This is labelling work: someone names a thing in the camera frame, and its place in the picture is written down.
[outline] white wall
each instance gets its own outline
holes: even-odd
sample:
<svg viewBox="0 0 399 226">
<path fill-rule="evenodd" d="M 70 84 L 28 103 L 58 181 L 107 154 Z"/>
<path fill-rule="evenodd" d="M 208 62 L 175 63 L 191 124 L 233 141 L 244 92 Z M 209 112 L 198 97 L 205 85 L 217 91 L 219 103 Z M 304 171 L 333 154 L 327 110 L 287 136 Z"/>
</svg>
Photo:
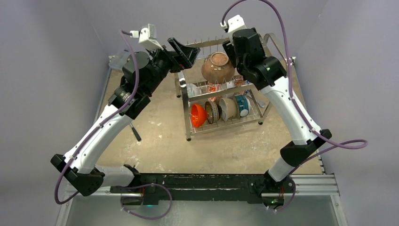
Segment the white wall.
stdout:
<svg viewBox="0 0 399 226">
<path fill-rule="evenodd" d="M 79 0 L 0 1 L 1 225 L 54 225 L 50 164 L 93 122 L 107 54 Z"/>
<path fill-rule="evenodd" d="M 107 53 L 125 49 L 119 29 L 140 30 L 150 23 L 157 26 L 158 41 L 167 45 L 175 37 L 183 44 L 195 40 L 221 38 L 220 21 L 225 10 L 236 0 L 82 0 Z M 319 16 L 327 0 L 272 0 L 281 13 L 294 56 Z M 237 5 L 227 19 L 240 14 L 248 27 L 260 34 L 275 33 L 282 40 L 279 21 L 266 4 L 250 0 Z M 138 49 L 137 40 L 131 43 Z"/>
<path fill-rule="evenodd" d="M 398 9 L 394 0 L 329 0 L 297 56 L 306 105 L 319 125 L 335 141 L 370 142 L 323 158 L 351 226 L 399 222 Z"/>
</svg>

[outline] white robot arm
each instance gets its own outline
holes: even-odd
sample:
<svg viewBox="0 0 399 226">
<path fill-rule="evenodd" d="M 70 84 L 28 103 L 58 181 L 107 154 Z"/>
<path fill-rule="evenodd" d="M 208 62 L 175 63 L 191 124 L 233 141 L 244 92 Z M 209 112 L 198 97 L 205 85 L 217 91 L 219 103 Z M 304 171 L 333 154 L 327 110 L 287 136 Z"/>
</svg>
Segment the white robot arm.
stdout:
<svg viewBox="0 0 399 226">
<path fill-rule="evenodd" d="M 191 68 L 200 51 L 199 48 L 180 44 L 175 38 L 168 39 L 174 51 L 167 51 L 165 46 L 156 41 L 156 30 L 152 24 L 143 27 L 140 32 L 131 31 L 128 34 L 139 38 L 139 43 L 146 48 L 152 59 L 145 52 L 136 52 L 139 68 L 135 67 L 133 60 L 123 66 L 123 80 L 108 100 L 108 105 L 98 120 L 70 151 L 65 155 L 56 154 L 51 159 L 51 163 L 60 172 L 64 172 L 64 177 L 83 196 L 92 194 L 102 186 L 128 186 L 132 182 L 134 168 L 128 165 L 98 166 L 96 165 L 98 158 L 116 135 L 149 104 L 153 91 L 166 75 L 169 72 L 176 73 Z M 131 98 L 137 71 L 140 74 L 139 85 L 134 97 Z M 109 117 L 111 118 L 104 123 L 103 121 Z"/>
<path fill-rule="evenodd" d="M 297 100 L 295 92 L 293 91 L 292 98 L 289 96 L 289 81 L 284 67 L 275 57 L 266 57 L 256 29 L 247 29 L 240 15 L 221 26 L 229 34 L 229 41 L 223 44 L 229 59 L 237 67 L 239 74 L 255 84 L 271 101 L 291 134 L 292 142 L 281 149 L 281 157 L 265 174 L 270 181 L 280 182 L 323 145 L 324 141 L 309 130 L 299 114 L 292 101 L 293 98 Z M 296 102 L 313 129 L 331 138 L 329 130 L 321 130 L 301 102 Z"/>
</svg>

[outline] concrete floor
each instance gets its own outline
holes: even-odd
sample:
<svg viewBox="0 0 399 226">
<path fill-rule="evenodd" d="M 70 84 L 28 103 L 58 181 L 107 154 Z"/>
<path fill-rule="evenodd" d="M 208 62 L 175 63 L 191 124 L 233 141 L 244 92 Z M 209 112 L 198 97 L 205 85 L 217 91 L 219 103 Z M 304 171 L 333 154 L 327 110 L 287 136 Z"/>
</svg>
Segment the concrete floor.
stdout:
<svg viewBox="0 0 399 226">
<path fill-rule="evenodd" d="M 203 80 L 202 62 L 185 70 L 186 81 Z M 119 86 L 123 74 L 113 71 L 103 107 Z M 294 73 L 294 90 L 302 94 Z M 255 96 L 268 103 L 260 93 Z M 263 125 L 257 122 L 230 129 L 198 134 L 185 139 L 183 103 L 176 98 L 174 75 L 169 74 L 153 93 L 151 103 L 133 122 L 142 141 L 130 127 L 124 128 L 108 146 L 97 164 L 104 166 L 136 165 L 140 172 L 173 173 L 264 173 L 279 158 L 279 150 L 291 141 L 290 134 L 272 108 Z M 320 174 L 317 159 L 300 167 L 298 174 Z"/>
</svg>

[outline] metal dish rack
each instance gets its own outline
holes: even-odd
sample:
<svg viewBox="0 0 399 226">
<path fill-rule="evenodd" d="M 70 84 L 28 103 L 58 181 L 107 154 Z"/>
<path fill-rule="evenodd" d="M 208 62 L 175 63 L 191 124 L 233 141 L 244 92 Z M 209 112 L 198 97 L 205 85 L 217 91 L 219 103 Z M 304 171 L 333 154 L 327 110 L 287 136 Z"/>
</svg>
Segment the metal dish rack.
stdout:
<svg viewBox="0 0 399 226">
<path fill-rule="evenodd" d="M 271 56 L 270 50 L 266 46 L 267 40 L 269 38 L 272 39 L 274 46 L 277 48 L 277 50 L 279 51 L 279 53 L 281 54 L 283 59 L 287 62 L 283 52 L 280 51 L 280 49 L 278 48 L 279 43 L 278 43 L 277 39 L 275 38 L 275 35 L 272 33 L 266 34 L 264 36 L 264 41 L 262 41 L 262 43 L 264 45 L 263 48 L 265 50 L 266 55 Z M 211 52 L 211 47 L 216 46 L 216 52 L 217 52 L 219 49 L 219 45 L 223 44 L 223 42 L 225 42 L 226 40 L 228 40 L 228 38 L 223 38 L 223 37 L 221 39 L 215 38 L 215 40 L 201 41 L 198 43 L 195 42 L 188 46 L 201 48 L 202 49 L 202 57 L 199 57 L 197 59 L 202 59 L 202 58 L 205 58 L 204 48 L 209 47 L 209 52 Z M 232 81 L 235 82 L 235 81 L 238 81 L 241 79 L 242 79 L 241 75 L 235 75 L 232 78 Z M 218 85 L 219 89 L 217 91 L 209 92 L 209 93 L 207 93 L 208 87 L 210 85 L 214 85 L 214 84 L 209 84 L 207 81 L 194 82 L 192 84 L 196 85 L 196 87 L 193 89 L 198 89 L 199 94 L 197 92 L 196 95 L 189 96 L 188 95 L 189 87 L 187 87 L 187 82 L 184 77 L 184 73 L 183 72 L 175 73 L 176 96 L 177 97 L 181 96 L 182 100 L 183 100 L 184 122 L 185 122 L 186 140 L 187 141 L 191 141 L 192 134 L 199 134 L 199 133 L 217 131 L 217 130 L 221 130 L 221 129 L 227 129 L 227 128 L 230 128 L 233 126 L 242 125 L 242 124 L 252 122 L 252 121 L 258 121 L 258 123 L 260 125 L 262 125 L 264 119 L 266 118 L 266 116 L 269 113 L 271 106 L 272 106 L 271 103 L 269 102 L 267 104 L 267 106 L 265 107 L 265 110 L 263 112 L 261 111 L 261 109 L 259 108 L 259 105 L 257 103 L 257 100 L 255 99 L 254 93 L 253 93 L 253 89 L 254 90 L 257 90 L 257 89 L 256 89 L 255 85 L 252 83 L 243 84 L 241 86 L 232 87 L 232 88 L 228 88 L 228 89 L 224 89 L 224 88 L 222 88 L 221 85 Z M 245 90 L 249 90 L 249 94 L 252 99 L 251 109 L 249 111 L 249 114 L 246 117 L 232 119 L 232 120 L 228 120 L 226 122 L 224 122 L 223 120 L 219 120 L 217 123 L 214 123 L 214 124 L 209 124 L 206 121 L 202 126 L 200 126 L 198 128 L 193 127 L 193 125 L 191 123 L 191 115 L 190 115 L 190 107 L 189 107 L 190 102 L 207 100 L 208 98 L 211 98 L 211 97 L 218 97 L 218 96 L 222 96 L 222 95 L 226 95 L 226 94 L 234 94 L 234 93 L 242 92 Z"/>
</svg>

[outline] black bracket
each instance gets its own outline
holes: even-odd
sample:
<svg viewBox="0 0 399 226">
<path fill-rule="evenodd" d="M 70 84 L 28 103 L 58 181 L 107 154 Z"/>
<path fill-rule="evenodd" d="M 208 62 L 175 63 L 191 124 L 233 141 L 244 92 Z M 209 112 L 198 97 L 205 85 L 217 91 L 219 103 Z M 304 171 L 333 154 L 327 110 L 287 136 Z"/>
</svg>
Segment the black bracket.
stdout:
<svg viewBox="0 0 399 226">
<path fill-rule="evenodd" d="M 320 134 L 327 139 L 332 137 L 330 130 L 323 129 Z M 317 137 L 313 141 L 308 141 L 306 145 L 295 145 L 292 141 L 280 150 L 281 157 L 290 166 L 299 166 L 306 160 L 313 152 L 325 143 L 324 140 Z"/>
<path fill-rule="evenodd" d="M 65 157 L 61 154 L 55 154 L 53 158 L 51 158 L 51 164 L 57 168 L 59 172 L 61 172 L 66 163 Z M 71 169 L 68 167 L 67 171 L 65 172 L 64 177 L 71 183 L 76 190 L 83 196 L 89 196 L 98 188 L 101 187 L 104 181 L 105 174 L 98 171 L 94 168 L 89 174 L 81 174 L 77 172 L 76 168 Z"/>
</svg>

